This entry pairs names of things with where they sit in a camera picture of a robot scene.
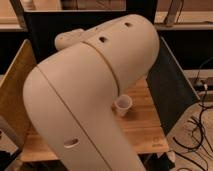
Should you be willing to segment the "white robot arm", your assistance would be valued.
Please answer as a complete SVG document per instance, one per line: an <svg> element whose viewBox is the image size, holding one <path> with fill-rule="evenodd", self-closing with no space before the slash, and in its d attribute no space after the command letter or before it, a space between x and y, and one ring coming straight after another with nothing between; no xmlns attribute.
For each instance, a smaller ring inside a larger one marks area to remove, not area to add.
<svg viewBox="0 0 213 171"><path fill-rule="evenodd" d="M30 72L27 114L68 171L145 171L111 106L158 52L153 24L132 14L84 31Z"/></svg>

